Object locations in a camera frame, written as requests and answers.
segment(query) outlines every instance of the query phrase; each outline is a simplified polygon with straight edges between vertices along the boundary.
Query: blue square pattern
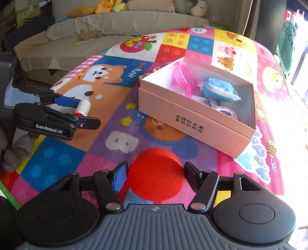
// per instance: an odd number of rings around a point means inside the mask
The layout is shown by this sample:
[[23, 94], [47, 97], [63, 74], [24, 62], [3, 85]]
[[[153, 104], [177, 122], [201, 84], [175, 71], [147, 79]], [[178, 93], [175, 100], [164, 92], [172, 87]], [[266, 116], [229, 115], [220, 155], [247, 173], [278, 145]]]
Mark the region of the blue square pattern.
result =
[[46, 137], [20, 176], [36, 191], [42, 192], [68, 173], [75, 172], [85, 154], [85, 151]]
[[213, 55], [214, 40], [190, 35], [187, 49], [198, 53]]
[[129, 204], [153, 204], [153, 202], [140, 198], [131, 189], [129, 189], [123, 203], [124, 208], [126, 209]]
[[107, 64], [107, 65], [115, 66], [115, 67], [125, 66], [124, 69], [122, 68], [123, 74], [120, 76], [120, 78], [122, 79], [122, 82], [120, 83], [106, 83], [105, 82], [105, 84], [112, 84], [112, 85], [132, 88], [138, 82], [139, 76], [147, 72], [148, 68], [151, 67], [153, 62], [105, 55], [103, 58], [96, 61], [93, 65], [96, 65], [96, 64]]

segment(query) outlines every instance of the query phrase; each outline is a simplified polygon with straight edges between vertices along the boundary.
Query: cartoon bear print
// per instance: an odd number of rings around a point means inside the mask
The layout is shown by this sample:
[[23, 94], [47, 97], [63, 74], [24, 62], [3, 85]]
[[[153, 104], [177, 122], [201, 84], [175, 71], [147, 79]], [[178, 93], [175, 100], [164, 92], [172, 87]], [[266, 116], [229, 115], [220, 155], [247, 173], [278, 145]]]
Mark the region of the cartoon bear print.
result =
[[148, 134], [162, 141], [178, 141], [185, 137], [185, 134], [181, 131], [152, 117], [147, 117], [144, 128]]
[[229, 70], [233, 70], [234, 66], [234, 59], [232, 57], [218, 57], [218, 63], [220, 62], [221, 65], [225, 66]]

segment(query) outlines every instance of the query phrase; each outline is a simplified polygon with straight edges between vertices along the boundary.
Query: yellow pillow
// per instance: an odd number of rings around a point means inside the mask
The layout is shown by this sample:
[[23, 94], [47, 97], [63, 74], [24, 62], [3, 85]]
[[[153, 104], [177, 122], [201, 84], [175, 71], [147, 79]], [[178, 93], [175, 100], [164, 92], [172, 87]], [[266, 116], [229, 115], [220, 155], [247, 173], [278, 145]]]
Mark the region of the yellow pillow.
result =
[[66, 13], [66, 16], [70, 18], [75, 18], [75, 17], [83, 17], [87, 15], [92, 15], [95, 13], [95, 7], [92, 6], [81, 6], [78, 7], [74, 10], [71, 10]]

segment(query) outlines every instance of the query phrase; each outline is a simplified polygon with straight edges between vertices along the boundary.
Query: green cloth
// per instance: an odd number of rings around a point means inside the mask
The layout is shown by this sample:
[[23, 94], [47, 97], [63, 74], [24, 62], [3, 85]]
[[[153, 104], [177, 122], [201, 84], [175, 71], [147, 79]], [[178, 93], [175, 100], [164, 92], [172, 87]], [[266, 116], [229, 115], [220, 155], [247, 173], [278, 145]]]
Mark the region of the green cloth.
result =
[[288, 76], [291, 70], [293, 41], [296, 28], [290, 21], [285, 21], [279, 37], [276, 54], [279, 56], [283, 74]]

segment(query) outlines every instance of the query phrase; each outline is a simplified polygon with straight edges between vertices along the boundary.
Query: pink checkered pattern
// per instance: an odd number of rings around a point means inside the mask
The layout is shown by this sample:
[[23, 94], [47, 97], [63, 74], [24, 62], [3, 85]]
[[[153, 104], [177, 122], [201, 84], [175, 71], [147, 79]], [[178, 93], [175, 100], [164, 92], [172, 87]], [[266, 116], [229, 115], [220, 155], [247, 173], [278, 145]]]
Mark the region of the pink checkered pattern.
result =
[[68, 72], [62, 79], [65, 78], [74, 78], [77, 76], [80, 72], [84, 71], [86, 68], [91, 66], [93, 63], [98, 61], [99, 59], [103, 58], [103, 55], [94, 55], [91, 56], [89, 59], [85, 60], [83, 63], [72, 69], [70, 72]]

